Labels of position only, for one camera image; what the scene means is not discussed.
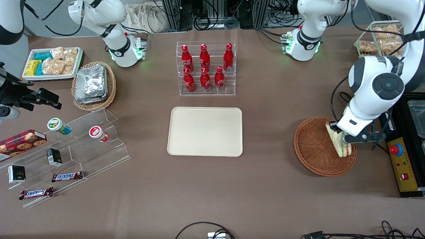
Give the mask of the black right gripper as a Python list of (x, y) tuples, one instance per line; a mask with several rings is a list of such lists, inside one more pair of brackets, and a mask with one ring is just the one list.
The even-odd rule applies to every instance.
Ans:
[(1, 104), (9, 107), (22, 108), (28, 111), (34, 110), (34, 104), (47, 105), (61, 110), (62, 104), (59, 96), (53, 92), (39, 88), (32, 90), (27, 86), (5, 83), (1, 86)]

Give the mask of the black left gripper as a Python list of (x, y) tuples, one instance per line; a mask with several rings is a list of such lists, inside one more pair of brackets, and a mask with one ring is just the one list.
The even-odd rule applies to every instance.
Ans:
[(334, 143), (356, 144), (379, 142), (386, 138), (386, 134), (381, 131), (375, 131), (376, 125), (369, 124), (357, 136), (352, 136), (337, 127), (336, 121), (330, 121), (330, 138)]

